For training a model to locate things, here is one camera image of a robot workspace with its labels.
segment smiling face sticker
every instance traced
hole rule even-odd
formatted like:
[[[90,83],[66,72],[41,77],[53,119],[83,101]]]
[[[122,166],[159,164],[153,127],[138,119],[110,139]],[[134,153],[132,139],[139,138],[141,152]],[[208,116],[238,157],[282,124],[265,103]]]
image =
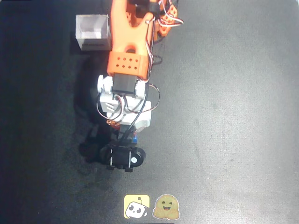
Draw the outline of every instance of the smiling face sticker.
[[[156,200],[153,216],[158,219],[176,220],[179,218],[178,200],[173,195],[162,195]]]

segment yellow sticker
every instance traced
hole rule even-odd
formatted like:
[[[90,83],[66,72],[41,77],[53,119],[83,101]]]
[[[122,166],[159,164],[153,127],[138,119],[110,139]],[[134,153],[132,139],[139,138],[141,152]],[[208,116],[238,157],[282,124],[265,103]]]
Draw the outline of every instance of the yellow sticker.
[[[155,203],[153,217],[158,219],[177,220],[179,219],[178,200],[173,195],[161,195]]]
[[[125,218],[142,218],[148,215],[149,207],[148,195],[126,195],[123,215]]]

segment white wire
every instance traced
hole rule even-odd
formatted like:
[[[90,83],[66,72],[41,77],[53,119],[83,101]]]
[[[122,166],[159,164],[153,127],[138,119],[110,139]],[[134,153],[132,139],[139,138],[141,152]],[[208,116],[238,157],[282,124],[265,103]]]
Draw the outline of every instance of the white wire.
[[[154,107],[152,107],[152,108],[150,108],[150,109],[148,109],[148,110],[142,111],[142,113],[144,113],[144,112],[148,112],[148,111],[153,111],[153,110],[156,109],[156,108],[159,106],[159,104],[160,104],[160,100],[161,100],[160,90],[158,89],[158,87],[156,87],[156,86],[153,85],[153,84],[149,84],[149,86],[150,86],[150,87],[153,87],[153,88],[158,92],[158,94],[159,94],[159,100],[158,100],[157,104],[156,104]],[[132,111],[132,110],[130,110],[130,109],[129,109],[129,106],[128,106],[127,98],[125,97],[124,99],[125,99],[125,102],[126,102],[128,111],[130,111],[131,113],[139,113],[139,112],[137,112],[137,111]]]
[[[165,20],[161,20],[161,19],[159,19],[159,20],[158,20],[158,23],[159,23],[159,25],[160,25],[161,27],[178,27],[178,26],[182,25],[181,23],[175,23],[175,24],[163,24],[161,21],[167,23]]]
[[[164,10],[164,12],[165,12],[165,14],[166,14],[167,16],[171,17],[174,21],[179,22],[179,25],[183,25],[183,24],[184,24],[184,21],[183,21],[183,20],[181,20],[181,19],[179,19],[179,18],[175,18],[173,15],[170,15],[170,14],[167,13],[163,0],[160,0],[160,1],[159,1],[159,5],[161,5],[161,4],[162,4],[162,6],[163,6],[163,10]],[[169,25],[170,25],[170,24],[163,24],[164,27],[168,27]]]
[[[119,105],[121,106],[121,112],[115,117],[115,118],[108,118],[108,117],[106,117],[105,115],[103,115],[100,111],[99,111],[99,105],[98,105],[98,100],[99,100],[99,98],[97,99],[97,111],[98,111],[98,113],[99,113],[99,115],[101,115],[103,118],[105,118],[105,119],[107,119],[107,120],[115,120],[115,119],[117,119],[117,118],[119,118],[122,114],[123,114],[123,111],[124,111],[124,104],[122,103],[122,101],[121,101],[121,97],[119,96],[119,95],[115,95],[115,97],[117,98],[117,100],[118,100],[118,103],[119,103]]]
[[[146,32],[146,36],[145,36],[145,46],[146,46],[146,50],[148,52],[148,55],[149,55],[149,60],[150,60],[150,63],[149,63],[149,72],[151,71],[153,65],[154,65],[154,56],[153,54],[151,53],[150,51],[150,45],[149,45],[149,41],[148,41],[148,31],[149,31],[149,26],[150,26],[150,22],[154,21],[153,22],[153,26],[155,25],[155,17],[153,17],[150,21],[145,21],[145,23],[148,24],[148,30]]]

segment black cable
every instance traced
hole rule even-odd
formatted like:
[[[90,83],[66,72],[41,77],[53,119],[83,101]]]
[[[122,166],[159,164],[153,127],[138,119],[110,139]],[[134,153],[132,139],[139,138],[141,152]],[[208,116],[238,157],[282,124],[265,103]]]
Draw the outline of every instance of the black cable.
[[[151,40],[151,51],[153,51],[153,46],[154,46],[154,35],[155,35],[155,19],[153,20],[153,29],[152,29],[152,40]],[[150,65],[148,66],[148,76],[150,74]],[[145,104],[146,104],[146,101],[147,101],[147,98],[148,98],[148,95],[149,95],[149,83],[147,82],[145,84],[145,98],[144,98],[144,102],[142,104],[142,107],[139,111],[139,113],[137,114],[137,116],[135,117],[135,119],[133,120],[133,122],[131,123],[130,127],[125,131],[125,133],[123,134],[123,136],[121,137],[121,140],[119,141],[119,145],[121,145],[124,140],[126,140],[134,126],[134,124],[136,123],[137,119],[139,118],[139,116],[142,114],[142,111],[145,107]]]

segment orange 3d-printed part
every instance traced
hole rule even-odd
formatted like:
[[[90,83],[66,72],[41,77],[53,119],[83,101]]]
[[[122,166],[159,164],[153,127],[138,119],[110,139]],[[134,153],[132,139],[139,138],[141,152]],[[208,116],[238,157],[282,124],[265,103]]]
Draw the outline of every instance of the orange 3d-printed part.
[[[146,48],[152,39],[153,14],[146,13],[138,26],[132,15],[135,5],[128,0],[113,0],[111,8],[112,50],[109,55],[107,72],[134,75],[142,80],[147,79],[149,59]]]

